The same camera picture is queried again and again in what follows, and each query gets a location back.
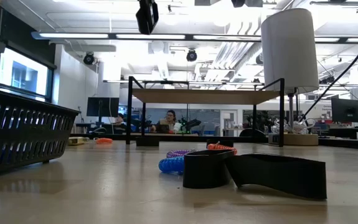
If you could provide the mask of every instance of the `woman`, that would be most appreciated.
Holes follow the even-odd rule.
[[[176,113],[174,112],[174,110],[168,110],[166,113],[166,117],[163,119],[160,119],[157,123],[157,125],[168,125],[169,126],[169,131],[173,131],[174,125],[176,124]],[[152,126],[151,127],[151,131],[155,132],[156,131],[156,127]]]

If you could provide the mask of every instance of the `white cylinder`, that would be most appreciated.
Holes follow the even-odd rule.
[[[286,93],[318,89],[313,18],[306,9],[289,9],[268,17],[261,25],[265,84],[285,79]],[[269,90],[279,90],[276,84]]]

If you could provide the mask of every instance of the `window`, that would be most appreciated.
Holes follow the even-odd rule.
[[[6,49],[0,59],[0,83],[46,95],[49,69],[13,50]]]

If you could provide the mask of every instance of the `black curved strip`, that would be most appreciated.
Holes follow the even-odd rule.
[[[325,162],[269,154],[225,160],[237,187],[258,184],[300,197],[327,199]]]
[[[231,177],[225,160],[233,156],[233,150],[206,150],[184,155],[183,187],[210,189],[228,184]]]

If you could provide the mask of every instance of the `orange toy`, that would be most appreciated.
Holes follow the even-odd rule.
[[[94,138],[97,144],[112,144],[112,139],[108,138]]]
[[[219,144],[220,142],[216,143],[216,144],[209,144],[208,145],[208,150],[234,150],[234,155],[237,155],[237,149],[234,147],[228,147],[228,146],[224,146]]]

